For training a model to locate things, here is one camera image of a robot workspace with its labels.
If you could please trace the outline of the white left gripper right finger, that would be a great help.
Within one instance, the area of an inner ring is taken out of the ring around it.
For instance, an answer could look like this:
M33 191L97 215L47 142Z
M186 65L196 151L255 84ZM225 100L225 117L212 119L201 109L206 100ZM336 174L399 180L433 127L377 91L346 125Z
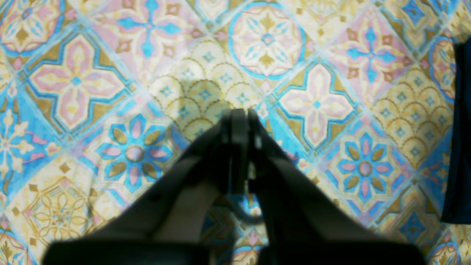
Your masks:
M248 111L249 151L255 177L248 180L265 222L269 244L259 265L425 265L422 252L373 233L338 208L268 135Z

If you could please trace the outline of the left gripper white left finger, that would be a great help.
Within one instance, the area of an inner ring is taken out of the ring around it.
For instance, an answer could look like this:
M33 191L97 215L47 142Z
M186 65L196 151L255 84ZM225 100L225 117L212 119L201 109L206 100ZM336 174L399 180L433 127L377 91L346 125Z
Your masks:
M52 243L44 265L208 265L199 245L208 209L223 194L242 194L248 176L244 109L227 110L151 188L107 225Z

